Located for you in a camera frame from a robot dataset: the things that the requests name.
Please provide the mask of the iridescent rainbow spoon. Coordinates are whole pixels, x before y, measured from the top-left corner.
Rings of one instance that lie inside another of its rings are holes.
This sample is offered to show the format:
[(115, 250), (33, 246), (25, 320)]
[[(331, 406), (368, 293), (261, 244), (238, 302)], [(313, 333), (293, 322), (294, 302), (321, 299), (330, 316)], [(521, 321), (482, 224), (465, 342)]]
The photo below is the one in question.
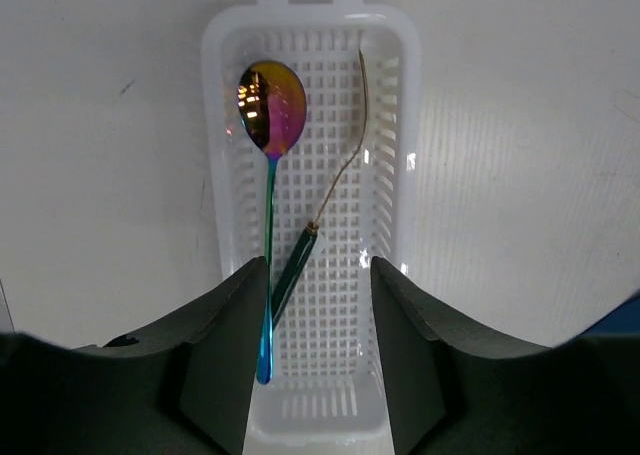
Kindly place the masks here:
[(306, 120), (303, 85), (285, 64), (275, 60), (252, 63), (240, 77), (237, 106), (242, 125), (267, 160), (265, 185), (264, 258), (267, 265), (266, 305), (256, 368), (256, 380), (268, 384), (274, 371), (272, 255), (274, 192), (278, 162), (299, 140)]

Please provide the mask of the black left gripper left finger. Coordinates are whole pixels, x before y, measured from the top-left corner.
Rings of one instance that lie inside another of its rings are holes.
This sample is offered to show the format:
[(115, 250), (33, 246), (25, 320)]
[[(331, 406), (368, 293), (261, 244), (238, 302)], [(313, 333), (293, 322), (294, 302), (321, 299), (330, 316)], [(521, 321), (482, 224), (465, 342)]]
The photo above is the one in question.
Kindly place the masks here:
[(168, 358), (160, 407), (226, 454), (244, 448), (266, 304), (267, 265), (255, 257), (214, 289), (84, 355)]

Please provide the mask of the gold fork green handle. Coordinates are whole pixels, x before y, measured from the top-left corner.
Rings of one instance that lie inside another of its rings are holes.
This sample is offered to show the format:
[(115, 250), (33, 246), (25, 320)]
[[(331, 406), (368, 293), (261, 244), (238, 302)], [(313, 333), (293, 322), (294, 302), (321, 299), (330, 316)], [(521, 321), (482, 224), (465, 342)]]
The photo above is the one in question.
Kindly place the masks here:
[(294, 289), (296, 288), (297, 282), (305, 269), (305, 266), (311, 256), (312, 250), (315, 247), (319, 235), (319, 222), (324, 213), (324, 210), (328, 205), (329, 200), (336, 186), (341, 180), (344, 172), (350, 167), (350, 165), (356, 159), (356, 156), (361, 151), (365, 135), (367, 134), (370, 110), (369, 85), (366, 72), (365, 57), (361, 48), (358, 49), (358, 58), (363, 95), (363, 121), (361, 134), (358, 139), (356, 148), (354, 149), (350, 157), (341, 165), (339, 171), (333, 178), (333, 181), (329, 189), (327, 190), (314, 219), (306, 224), (305, 228), (300, 233), (289, 258), (287, 259), (280, 279), (278, 280), (274, 290), (275, 310), (274, 314), (272, 315), (273, 328), (277, 327), (280, 319), (284, 315), (289, 300), (293, 295)]

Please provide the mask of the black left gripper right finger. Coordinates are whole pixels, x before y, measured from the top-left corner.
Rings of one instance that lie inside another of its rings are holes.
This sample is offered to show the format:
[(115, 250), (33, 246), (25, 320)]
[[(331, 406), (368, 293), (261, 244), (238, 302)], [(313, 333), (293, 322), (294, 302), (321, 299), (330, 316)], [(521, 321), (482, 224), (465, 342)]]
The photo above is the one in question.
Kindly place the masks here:
[(639, 338), (544, 347), (494, 330), (371, 263), (371, 294), (399, 454), (635, 454)]

